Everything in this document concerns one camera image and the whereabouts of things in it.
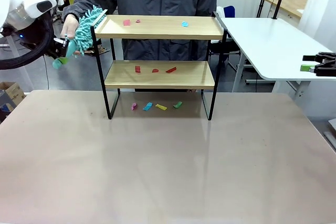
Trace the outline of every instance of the teal mop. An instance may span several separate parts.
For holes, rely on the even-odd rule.
[[[102,8],[97,8],[96,6],[93,6],[93,10],[88,10],[83,18],[79,18],[79,27],[76,30],[74,39],[69,40],[66,56],[57,58],[52,63],[52,66],[55,69],[59,69],[62,65],[68,63],[69,58],[74,55],[75,51],[79,51],[80,54],[83,56],[84,52],[88,48],[92,47],[93,40],[91,36],[90,26],[102,12]],[[95,24],[95,28],[97,28],[97,26],[102,22],[105,17],[106,15],[103,15],[101,17],[101,19]]]

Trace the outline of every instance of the jacket zipper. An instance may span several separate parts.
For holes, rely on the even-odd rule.
[[[162,15],[162,0],[160,0],[160,16]],[[160,46],[161,46],[161,40],[158,40],[158,53],[157,53],[157,58],[160,60]]]

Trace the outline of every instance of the yellow paper piece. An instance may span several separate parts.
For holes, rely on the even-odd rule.
[[[159,104],[155,105],[155,107],[158,107],[161,110],[166,110],[167,109],[167,107],[159,105]]]

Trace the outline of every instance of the black clamp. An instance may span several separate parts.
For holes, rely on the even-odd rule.
[[[302,65],[301,71],[313,72],[316,76],[336,77],[336,53],[319,52],[313,56],[304,55],[302,60],[315,61],[320,64],[316,66]]]

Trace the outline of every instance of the jacket pocket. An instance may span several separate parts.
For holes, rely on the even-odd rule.
[[[170,60],[191,60],[191,40],[172,39],[169,51]]]

